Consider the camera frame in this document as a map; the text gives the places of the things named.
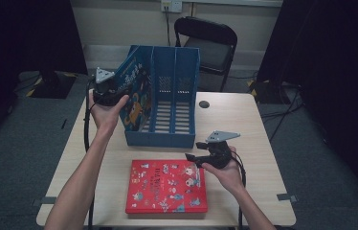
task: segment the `chair backrest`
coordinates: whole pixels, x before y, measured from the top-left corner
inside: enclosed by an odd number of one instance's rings
[[[229,26],[196,17],[178,18],[175,21],[174,30],[178,47],[181,46],[179,35],[232,45],[233,49],[237,43],[236,34]]]

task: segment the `gray carpet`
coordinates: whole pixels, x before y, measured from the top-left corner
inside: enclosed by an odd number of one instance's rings
[[[253,74],[233,71],[225,91],[247,93],[247,78]],[[45,196],[84,99],[85,76],[78,76],[66,100],[25,97],[29,87],[22,88],[34,81],[28,80],[33,75],[20,76],[25,81],[18,86],[18,100],[0,126],[0,229],[41,229],[35,222],[39,207],[32,202]],[[214,91],[209,87],[218,84],[203,81],[202,85]],[[287,89],[290,99],[294,90]],[[262,115],[287,108],[286,104],[258,105]],[[280,117],[263,121],[271,137]],[[358,180],[324,143],[320,130],[303,107],[285,117],[272,141],[286,189],[299,199],[293,203],[294,227],[358,229]]]

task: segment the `forearm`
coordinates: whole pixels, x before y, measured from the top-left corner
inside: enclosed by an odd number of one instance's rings
[[[95,194],[108,141],[108,135],[98,130],[91,147],[60,192],[48,216],[46,229],[82,228]]]
[[[251,230],[276,229],[243,187],[234,190],[232,194],[238,202],[244,217],[247,219]]]

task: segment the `book cover illustration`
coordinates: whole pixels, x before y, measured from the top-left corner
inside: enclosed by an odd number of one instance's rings
[[[151,111],[149,58],[140,47],[134,49],[115,73],[118,90],[129,87],[129,100],[120,112],[126,131],[138,131]]]
[[[188,160],[133,160],[125,212],[206,213],[204,170]]]

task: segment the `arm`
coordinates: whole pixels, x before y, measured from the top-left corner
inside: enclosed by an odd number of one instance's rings
[[[244,217],[247,219],[250,229],[276,229],[242,185],[238,165],[234,160],[231,160],[230,163],[221,170],[216,169],[208,163],[203,163],[202,167],[209,173],[214,174],[221,185],[235,197]]]
[[[95,195],[101,161],[117,125],[119,112],[127,99],[127,96],[122,97],[113,107],[98,104],[93,106],[91,113],[98,130],[86,155],[62,188],[47,218],[45,229],[81,229],[83,227]]]

